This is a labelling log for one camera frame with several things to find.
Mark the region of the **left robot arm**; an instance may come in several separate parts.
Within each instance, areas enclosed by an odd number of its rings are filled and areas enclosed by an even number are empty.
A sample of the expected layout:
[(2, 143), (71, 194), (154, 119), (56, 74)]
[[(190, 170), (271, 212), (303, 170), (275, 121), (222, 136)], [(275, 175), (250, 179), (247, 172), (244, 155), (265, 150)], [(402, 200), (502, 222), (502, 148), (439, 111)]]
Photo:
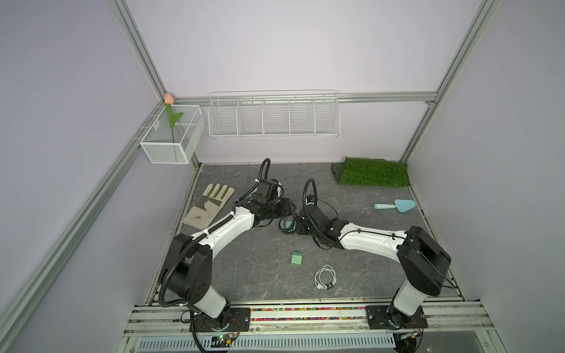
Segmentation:
[(218, 325), (225, 325), (230, 302), (212, 286), (213, 260), (239, 235), (267, 227), (296, 210), (292, 201), (284, 197), (282, 184), (268, 178), (270, 165), (269, 158), (263, 160), (255, 184), (235, 201), (225, 217), (193, 235), (175, 236), (159, 277), (160, 307), (185, 305)]

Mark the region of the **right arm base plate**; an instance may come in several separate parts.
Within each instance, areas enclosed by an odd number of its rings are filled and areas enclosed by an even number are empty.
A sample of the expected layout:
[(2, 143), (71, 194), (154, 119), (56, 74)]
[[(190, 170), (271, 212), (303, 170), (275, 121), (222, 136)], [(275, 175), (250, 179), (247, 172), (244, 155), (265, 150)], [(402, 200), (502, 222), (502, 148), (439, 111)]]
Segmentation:
[(415, 314), (409, 316), (391, 305), (369, 305), (366, 306), (366, 315), (370, 329), (428, 328), (428, 322), (421, 306), (416, 309)]

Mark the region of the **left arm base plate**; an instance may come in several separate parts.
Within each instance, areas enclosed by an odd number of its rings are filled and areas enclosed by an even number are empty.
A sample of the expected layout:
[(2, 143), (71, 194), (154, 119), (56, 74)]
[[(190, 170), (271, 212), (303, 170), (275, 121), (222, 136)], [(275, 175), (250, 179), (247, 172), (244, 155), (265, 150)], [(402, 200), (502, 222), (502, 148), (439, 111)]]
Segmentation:
[(220, 319), (212, 319), (204, 313), (194, 314), (191, 322), (196, 332), (248, 332), (251, 324), (250, 307), (231, 307)]

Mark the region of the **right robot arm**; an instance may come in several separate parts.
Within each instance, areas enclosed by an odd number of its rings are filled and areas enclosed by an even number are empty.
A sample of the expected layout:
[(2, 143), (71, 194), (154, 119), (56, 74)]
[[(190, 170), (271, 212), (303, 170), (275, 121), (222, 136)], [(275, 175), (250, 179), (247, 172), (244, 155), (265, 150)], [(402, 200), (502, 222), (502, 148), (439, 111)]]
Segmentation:
[(448, 281), (451, 257), (421, 227), (386, 231), (329, 219), (314, 204), (299, 212), (297, 233), (309, 234), (322, 248), (368, 252), (396, 260), (406, 280), (385, 312), (388, 325), (401, 327), (413, 320), (428, 297), (437, 297)]

